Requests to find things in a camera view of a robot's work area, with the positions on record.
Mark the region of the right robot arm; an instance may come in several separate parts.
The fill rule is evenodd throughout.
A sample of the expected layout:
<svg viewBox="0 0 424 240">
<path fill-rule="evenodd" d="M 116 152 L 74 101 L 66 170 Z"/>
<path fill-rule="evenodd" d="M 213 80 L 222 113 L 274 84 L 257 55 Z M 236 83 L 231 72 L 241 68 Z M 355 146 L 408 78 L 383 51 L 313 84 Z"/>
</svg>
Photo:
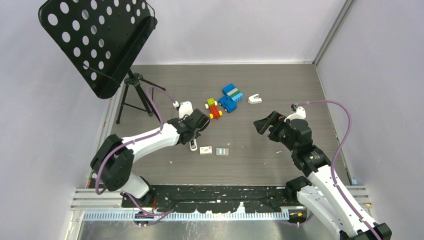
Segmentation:
<svg viewBox="0 0 424 240">
<path fill-rule="evenodd" d="M 326 154 L 313 143 L 312 130 L 304 113 L 284 116 L 273 111 L 254 121 L 258 134 L 283 144 L 294 165 L 303 175 L 286 183 L 285 198 L 291 205 L 302 204 L 337 240 L 389 240 L 392 231 L 386 223 L 377 223 L 355 200 L 338 175 L 331 169 Z"/>
</svg>

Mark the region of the white and green stapler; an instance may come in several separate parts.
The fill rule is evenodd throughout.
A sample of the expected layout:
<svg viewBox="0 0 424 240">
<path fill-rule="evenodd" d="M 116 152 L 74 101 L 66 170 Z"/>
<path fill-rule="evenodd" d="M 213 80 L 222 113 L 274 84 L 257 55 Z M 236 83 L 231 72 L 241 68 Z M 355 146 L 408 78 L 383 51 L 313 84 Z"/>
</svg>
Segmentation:
<svg viewBox="0 0 424 240">
<path fill-rule="evenodd" d="M 190 150 L 195 152 L 198 149 L 197 140 L 193 139 L 189 142 Z"/>
</svg>

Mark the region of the staple tray with staples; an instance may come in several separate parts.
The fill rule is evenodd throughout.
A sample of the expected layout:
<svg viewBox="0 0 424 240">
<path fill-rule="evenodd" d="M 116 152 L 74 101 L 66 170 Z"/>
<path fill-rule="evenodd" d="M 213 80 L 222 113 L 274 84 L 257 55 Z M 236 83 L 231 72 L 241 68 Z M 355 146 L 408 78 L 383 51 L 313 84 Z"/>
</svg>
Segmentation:
<svg viewBox="0 0 424 240">
<path fill-rule="evenodd" d="M 216 150 L 215 150 L 215 154 L 217 156 L 228 156 L 229 155 L 229 149 L 217 147 Z"/>
</svg>

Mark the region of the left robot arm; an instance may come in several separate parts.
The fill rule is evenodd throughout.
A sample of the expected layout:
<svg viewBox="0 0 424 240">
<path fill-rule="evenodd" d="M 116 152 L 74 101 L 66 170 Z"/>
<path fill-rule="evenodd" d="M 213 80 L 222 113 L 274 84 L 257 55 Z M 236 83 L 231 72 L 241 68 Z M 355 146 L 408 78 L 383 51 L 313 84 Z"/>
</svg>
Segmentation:
<svg viewBox="0 0 424 240">
<path fill-rule="evenodd" d="M 141 207 L 148 207 L 154 199 L 152 188 L 143 177 L 132 172 L 133 164 L 158 150 L 195 140 L 209 123 L 209 116 L 195 109 L 191 114 L 169 119 L 145 133 L 123 138 L 109 135 L 90 163 L 97 175 L 96 193 L 120 190 L 134 197 Z"/>
</svg>

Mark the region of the white staple box sleeve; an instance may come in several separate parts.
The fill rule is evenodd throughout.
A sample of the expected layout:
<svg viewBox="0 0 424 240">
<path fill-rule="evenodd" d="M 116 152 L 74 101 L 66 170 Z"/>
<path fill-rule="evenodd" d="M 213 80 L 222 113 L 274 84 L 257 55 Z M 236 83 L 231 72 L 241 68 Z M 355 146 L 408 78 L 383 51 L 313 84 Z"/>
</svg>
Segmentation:
<svg viewBox="0 0 424 240">
<path fill-rule="evenodd" d="M 199 154 L 200 155 L 209 155 L 213 153 L 213 147 L 212 146 L 202 146 L 199 148 Z"/>
</svg>

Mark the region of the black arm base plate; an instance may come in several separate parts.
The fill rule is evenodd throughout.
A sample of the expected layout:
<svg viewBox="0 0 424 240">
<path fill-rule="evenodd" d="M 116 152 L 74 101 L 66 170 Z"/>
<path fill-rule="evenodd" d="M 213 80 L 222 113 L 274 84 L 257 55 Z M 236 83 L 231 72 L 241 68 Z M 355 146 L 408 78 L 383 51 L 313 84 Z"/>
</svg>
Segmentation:
<svg viewBox="0 0 424 240">
<path fill-rule="evenodd" d="M 176 213 L 205 214 L 277 213 L 283 207 L 300 206 L 291 198 L 284 186 L 264 185 L 153 185 L 142 199 L 133 203 L 122 194 L 123 208 L 147 209 L 154 207 L 160 213 L 170 210 Z"/>
</svg>

